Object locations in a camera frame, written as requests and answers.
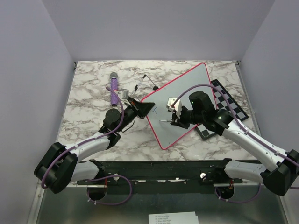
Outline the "pink framed whiteboard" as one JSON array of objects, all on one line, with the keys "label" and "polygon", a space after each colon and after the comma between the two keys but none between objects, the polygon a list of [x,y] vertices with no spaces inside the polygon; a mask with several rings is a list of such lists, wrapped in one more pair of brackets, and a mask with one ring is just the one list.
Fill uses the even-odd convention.
[{"label": "pink framed whiteboard", "polygon": [[142,99],[155,103],[147,120],[162,150],[168,149],[199,123],[193,119],[216,109],[205,63],[200,63]]}]

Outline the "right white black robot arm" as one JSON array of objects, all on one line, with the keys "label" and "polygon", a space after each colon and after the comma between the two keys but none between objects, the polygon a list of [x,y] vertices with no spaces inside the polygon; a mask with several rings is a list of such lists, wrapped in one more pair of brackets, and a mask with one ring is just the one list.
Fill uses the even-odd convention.
[{"label": "right white black robot arm", "polygon": [[178,98],[169,98],[167,109],[172,113],[171,125],[189,128],[203,124],[217,135],[241,146],[259,160],[258,164],[226,159],[216,169],[215,178],[221,183],[229,179],[245,179],[262,183],[272,193],[284,196],[299,176],[299,153],[279,148],[247,128],[225,109],[215,109],[210,97],[202,91],[189,96],[192,109]]}]

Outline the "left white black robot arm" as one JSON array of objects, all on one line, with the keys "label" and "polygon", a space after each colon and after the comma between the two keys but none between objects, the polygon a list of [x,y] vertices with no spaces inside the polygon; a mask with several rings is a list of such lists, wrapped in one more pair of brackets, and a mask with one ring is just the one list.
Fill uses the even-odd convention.
[{"label": "left white black robot arm", "polygon": [[129,105],[117,109],[109,109],[103,120],[103,126],[93,136],[73,143],[63,145],[53,143],[34,170],[34,175],[42,182],[43,188],[49,188],[53,193],[59,193],[71,182],[88,179],[93,184],[103,181],[103,172],[94,162],[85,162],[87,157],[105,151],[121,138],[120,132],[138,117],[145,118],[155,106],[153,102],[138,102],[128,99]]}]

